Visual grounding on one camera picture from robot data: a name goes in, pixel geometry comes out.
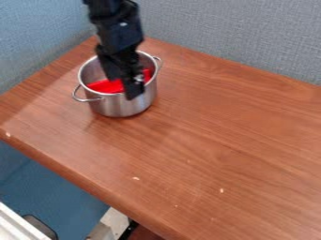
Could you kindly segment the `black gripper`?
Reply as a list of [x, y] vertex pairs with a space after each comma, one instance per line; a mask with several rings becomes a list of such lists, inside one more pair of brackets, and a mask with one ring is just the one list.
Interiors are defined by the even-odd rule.
[[120, 78], [127, 100], [144, 93], [143, 66], [136, 48], [143, 42], [143, 30], [137, 12], [124, 14], [93, 14], [99, 43], [96, 55], [104, 74], [111, 81]]

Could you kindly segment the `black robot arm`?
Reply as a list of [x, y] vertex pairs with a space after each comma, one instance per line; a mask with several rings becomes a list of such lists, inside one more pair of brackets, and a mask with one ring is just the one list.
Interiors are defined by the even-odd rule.
[[144, 93], [136, 48], [144, 41], [139, 6], [131, 0], [82, 0], [96, 29], [95, 53], [107, 78], [120, 80], [127, 100]]

